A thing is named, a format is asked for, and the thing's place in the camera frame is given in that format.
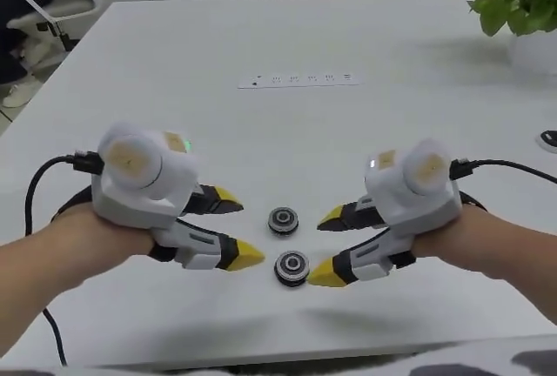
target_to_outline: black strap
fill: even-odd
[[[62,212],[65,212],[68,209],[70,209],[72,206],[87,204],[92,201],[93,201],[93,193],[91,187],[87,186],[85,189],[83,189],[82,191],[78,192],[73,197],[71,197],[71,199],[68,202],[63,204],[62,207],[58,209],[56,215],[52,217],[52,220],[54,220]],[[176,251],[177,251],[176,248],[163,247],[155,243],[155,245],[149,252],[149,257],[162,262],[172,261],[176,256]]]
[[[463,191],[460,192],[460,201],[463,205],[474,205],[479,207],[480,209],[483,209],[484,211],[487,211],[484,205],[482,205],[476,199],[472,198],[470,195],[464,193]],[[393,263],[393,265],[397,269],[401,269],[408,265],[413,265],[416,262],[416,258],[410,251],[393,254],[392,256],[389,256],[389,260],[391,260],[391,263]]]

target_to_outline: human arm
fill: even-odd
[[[57,295],[152,246],[149,232],[110,224],[78,205],[0,247],[0,357]]]
[[[557,236],[467,205],[450,225],[416,238],[413,253],[504,279],[557,324]]]

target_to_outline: black cable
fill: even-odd
[[[533,169],[532,167],[528,167],[527,165],[514,163],[512,161],[506,161],[506,160],[476,160],[476,161],[471,161],[470,163],[472,164],[473,169],[475,169],[477,167],[480,167],[482,165],[504,165],[505,167],[511,167],[513,169],[517,169],[517,170],[525,171],[526,173],[533,174],[534,176],[537,176],[538,178],[544,178],[545,180],[557,185],[557,178],[555,176],[544,173],[543,171]]]
[[[0,115],[2,115],[4,118],[8,119],[10,121],[10,124],[12,122],[14,122],[14,120],[11,117],[9,117],[8,115],[6,115],[5,113],[3,113],[3,111],[0,111]]]
[[[74,157],[73,156],[62,156],[62,157],[55,157],[46,163],[44,163],[35,173],[33,179],[29,184],[29,188],[27,189],[27,195],[25,196],[25,237],[31,235],[33,233],[33,197],[35,196],[35,191],[37,190],[37,185],[41,177],[49,170],[53,165],[57,165],[58,163],[73,163]],[[64,353],[64,344],[62,343],[62,335],[60,334],[60,330],[58,329],[58,324],[54,320],[54,317],[50,314],[47,308],[43,309],[43,315],[46,320],[49,322],[50,327],[52,328],[52,332],[54,334],[54,339],[56,340],[56,347],[58,350],[58,357],[60,358],[60,363],[62,366],[67,366],[68,363],[66,361],[66,355]]]

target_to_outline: yellow plastic tip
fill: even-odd
[[[344,287],[346,282],[332,269],[332,258],[317,266],[307,278],[307,283],[315,286]]]
[[[229,191],[227,191],[226,189],[223,189],[222,187],[217,187],[215,186],[215,190],[217,191],[218,197],[221,198],[221,200],[228,200],[230,202],[234,202],[235,204],[238,205],[242,205],[240,203],[239,200],[237,200],[234,195],[232,195]]]
[[[342,213],[342,208],[344,205],[339,205],[336,208],[334,208],[332,211],[330,211],[326,217],[324,217],[323,219],[321,219],[321,222],[319,222],[319,225],[322,225],[324,223],[326,223],[327,221],[330,221],[331,219],[338,219],[340,218],[340,214]]]
[[[236,243],[238,245],[238,256],[226,268],[228,272],[235,272],[236,270],[242,270],[246,267],[252,267],[253,265],[258,265],[265,260],[265,255],[253,245],[248,244],[241,239],[237,239]]]

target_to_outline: hand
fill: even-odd
[[[461,269],[500,279],[500,263],[520,249],[518,229],[476,206],[464,205],[461,215],[449,225],[418,236],[412,252],[416,257],[438,257]]]
[[[97,216],[91,204],[71,207],[37,236],[48,238],[49,246],[68,267],[71,287],[108,272],[131,256],[147,255],[153,247],[148,231],[111,224]]]

